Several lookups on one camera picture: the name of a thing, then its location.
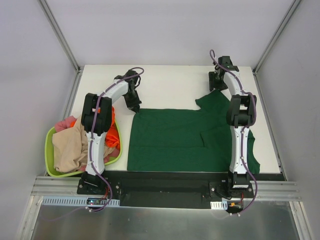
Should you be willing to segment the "dark green t-shirt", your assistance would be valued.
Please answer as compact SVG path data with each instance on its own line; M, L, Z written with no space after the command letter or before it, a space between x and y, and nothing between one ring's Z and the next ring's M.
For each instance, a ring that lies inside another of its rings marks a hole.
M219 91L195 100L198 110L142 108L133 117L127 170L227 172L232 135L230 101Z

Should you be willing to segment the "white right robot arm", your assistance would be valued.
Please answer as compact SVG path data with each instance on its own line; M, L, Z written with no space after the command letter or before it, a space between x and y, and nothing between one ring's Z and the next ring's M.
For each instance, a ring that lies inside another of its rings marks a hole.
M226 113L226 122L231 132L231 162L226 183L215 189L217 195L230 200L251 187L248 138L250 127L257 119L257 100L255 95L245 90L240 70L229 56L217 58L213 50L209 54L214 65L214 71L209 73L209 89L228 90L231 96Z

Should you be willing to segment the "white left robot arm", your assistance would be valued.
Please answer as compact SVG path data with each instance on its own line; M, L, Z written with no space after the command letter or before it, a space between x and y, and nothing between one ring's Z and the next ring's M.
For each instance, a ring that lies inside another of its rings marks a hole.
M78 182L79 195L102 195L112 191L110 184L103 177L105 138L112 126L112 107L123 97L130 111L139 112L142 101L137 87L143 73L142 67L130 68L124 75L117 75L110 86L101 93L86 94L80 123L86 133L88 151L85 172Z

